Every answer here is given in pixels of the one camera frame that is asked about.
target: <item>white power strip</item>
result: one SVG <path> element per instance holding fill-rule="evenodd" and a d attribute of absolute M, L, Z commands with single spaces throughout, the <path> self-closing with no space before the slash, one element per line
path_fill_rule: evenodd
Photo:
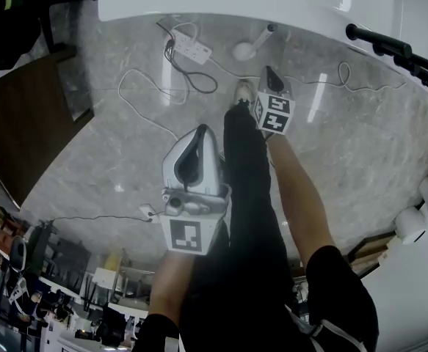
<path fill-rule="evenodd" d="M 192 43 L 192 38 L 182 32 L 172 30 L 171 33 L 175 37 L 175 51 L 192 61 L 204 65 L 212 55 L 210 48 L 205 47 L 204 44 L 199 42 Z"/>

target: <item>black pants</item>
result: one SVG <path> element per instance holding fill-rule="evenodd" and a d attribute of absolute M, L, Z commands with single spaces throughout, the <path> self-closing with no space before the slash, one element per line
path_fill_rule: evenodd
<path fill-rule="evenodd" d="M 181 315 L 181 336 L 205 328 L 222 308 L 262 298 L 293 306 L 286 247 L 271 206 L 266 142 L 246 103 L 224 122 L 225 177 L 232 188 L 231 234 L 225 223 L 210 252 L 197 257 Z"/>

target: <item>black shirt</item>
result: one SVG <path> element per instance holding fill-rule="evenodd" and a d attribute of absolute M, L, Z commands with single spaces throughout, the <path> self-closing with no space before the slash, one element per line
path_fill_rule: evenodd
<path fill-rule="evenodd" d="M 339 250 L 325 246 L 315 252 L 306 275 L 311 324 L 328 320 L 363 342 L 368 352 L 375 351 L 379 332 L 374 303 Z M 225 291 L 207 292 L 208 301 L 189 322 L 183 322 L 181 315 L 186 351 L 315 351 L 309 336 L 299 331 L 284 304 L 275 300 L 275 289 L 267 288 L 267 273 L 258 278 L 258 286 L 263 290 L 249 288 L 239 293 L 227 285 Z M 149 315 L 134 351 L 162 352 L 166 338 L 178 338 L 179 334 L 165 316 Z M 327 330 L 316 340 L 325 351 L 357 350 Z"/>

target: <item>white shoe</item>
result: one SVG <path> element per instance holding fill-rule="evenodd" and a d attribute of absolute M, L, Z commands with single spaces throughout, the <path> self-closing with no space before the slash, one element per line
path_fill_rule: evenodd
<path fill-rule="evenodd" d="M 234 105 L 243 102 L 248 103 L 251 109 L 255 102 L 255 87 L 252 82 L 247 80 L 240 80 L 236 85 L 235 98 L 233 99 Z"/>

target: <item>marble floor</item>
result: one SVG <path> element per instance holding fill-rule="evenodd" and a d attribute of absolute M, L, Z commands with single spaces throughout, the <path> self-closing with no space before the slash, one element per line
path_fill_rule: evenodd
<path fill-rule="evenodd" d="M 78 56 L 60 69 L 69 104 L 78 113 L 91 103 L 95 118 L 42 176 L 23 205 L 23 217 L 37 221 L 58 216 L 142 216 L 138 207 L 145 203 L 163 210 L 162 160 L 174 140 L 142 121 L 117 96 L 121 77 L 133 67 L 182 95 L 182 78 L 163 60 L 164 33 L 155 25 L 161 18 L 102 23 L 97 4 L 91 1 L 52 7 L 56 40 L 78 47 Z M 169 27 L 175 23 L 170 17 L 163 22 Z M 302 81 L 321 76 L 339 84 L 338 64 L 345 61 L 352 69 L 351 89 L 397 87 L 407 81 L 340 43 L 286 27 L 280 27 L 256 58 L 238 63 L 231 56 L 232 47 L 257 37 L 264 22 L 203 15 L 198 24 L 200 41 L 213 48 L 212 57 L 237 74 L 259 75 L 263 66 L 272 65 Z M 183 29 L 188 34 L 189 27 Z M 40 40 L 20 64 L 44 52 Z M 223 115 L 236 79 L 212 63 L 201 67 L 179 59 L 188 70 L 215 77 L 219 89 L 211 95 L 191 92 L 187 102 L 177 106 L 132 73 L 122 85 L 123 96 L 178 136 L 208 124 L 222 147 Z M 210 87 L 206 80 L 195 81 Z M 391 230 L 397 213 L 418 202 L 417 185 L 428 173 L 428 94 L 407 82 L 397 91 L 381 92 L 349 92 L 327 85 L 322 99 L 316 100 L 316 84 L 291 81 L 297 107 L 287 136 L 322 196 L 331 232 L 344 251 L 366 236 Z M 282 224 L 275 181 L 271 196 Z M 99 219 L 56 221 L 56 226 L 62 235 L 82 240 L 97 253 L 124 248 L 134 260 L 154 263 L 166 249 L 157 224 Z M 281 229 L 289 256 L 296 257 L 288 227 Z"/>

